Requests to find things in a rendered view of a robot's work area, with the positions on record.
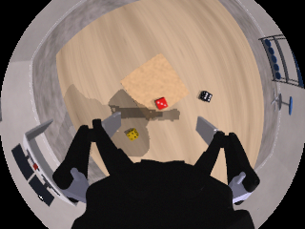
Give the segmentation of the black die with white pips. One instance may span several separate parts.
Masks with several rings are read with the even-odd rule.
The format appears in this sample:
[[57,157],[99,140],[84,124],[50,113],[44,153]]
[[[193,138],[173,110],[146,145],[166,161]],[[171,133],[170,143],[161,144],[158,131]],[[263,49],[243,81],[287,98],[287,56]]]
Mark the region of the black die with white pips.
[[212,96],[213,95],[208,93],[207,91],[202,91],[202,94],[201,94],[200,98],[203,99],[206,102],[210,102]]

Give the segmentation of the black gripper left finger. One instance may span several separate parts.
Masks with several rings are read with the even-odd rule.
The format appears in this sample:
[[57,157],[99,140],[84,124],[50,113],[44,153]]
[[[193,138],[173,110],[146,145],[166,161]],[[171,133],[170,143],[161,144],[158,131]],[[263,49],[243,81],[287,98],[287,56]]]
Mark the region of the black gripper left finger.
[[[121,148],[117,149],[111,137],[121,127],[121,112],[103,120],[94,119],[92,129],[79,127],[65,159],[52,175],[53,181],[71,202],[86,202],[88,165],[92,142],[96,143],[109,172],[115,173],[128,194],[133,198],[146,198],[152,192],[151,177],[136,166]],[[105,130],[104,130],[105,129]]]

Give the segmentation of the yellow die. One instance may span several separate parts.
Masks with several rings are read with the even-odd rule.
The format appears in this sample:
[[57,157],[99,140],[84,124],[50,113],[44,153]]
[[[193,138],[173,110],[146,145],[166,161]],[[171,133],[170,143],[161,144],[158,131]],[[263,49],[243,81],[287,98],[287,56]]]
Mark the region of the yellow die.
[[133,128],[130,131],[128,131],[127,136],[131,141],[133,141],[138,138],[139,133],[135,130],[135,128]]

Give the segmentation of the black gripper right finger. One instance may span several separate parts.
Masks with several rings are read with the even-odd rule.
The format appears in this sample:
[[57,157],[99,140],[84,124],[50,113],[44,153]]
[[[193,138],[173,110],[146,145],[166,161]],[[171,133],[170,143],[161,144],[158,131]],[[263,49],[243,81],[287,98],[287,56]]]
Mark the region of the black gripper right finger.
[[220,148],[224,148],[228,186],[233,191],[233,203],[240,205],[259,185],[260,179],[251,167],[237,135],[225,135],[202,116],[197,117],[195,130],[209,147],[183,176],[179,185],[180,195],[195,198],[200,194],[213,170]]

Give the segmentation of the red die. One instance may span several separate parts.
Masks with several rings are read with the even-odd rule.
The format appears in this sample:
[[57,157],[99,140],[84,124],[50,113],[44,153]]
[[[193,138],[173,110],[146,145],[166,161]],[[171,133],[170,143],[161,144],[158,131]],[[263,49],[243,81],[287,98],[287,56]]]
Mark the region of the red die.
[[156,105],[157,105],[157,107],[158,107],[159,110],[168,107],[168,104],[167,104],[167,102],[166,102],[165,97],[161,97],[161,98],[156,99],[156,100],[155,100],[155,103],[156,103]]

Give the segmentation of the tan textured mat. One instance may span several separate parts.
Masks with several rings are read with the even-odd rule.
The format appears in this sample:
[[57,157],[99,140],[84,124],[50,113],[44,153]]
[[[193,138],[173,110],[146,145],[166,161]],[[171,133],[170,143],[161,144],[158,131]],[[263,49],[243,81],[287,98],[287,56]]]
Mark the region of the tan textured mat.
[[[150,121],[189,94],[162,53],[156,55],[121,81],[133,101]],[[155,100],[165,97],[168,107],[159,110]]]

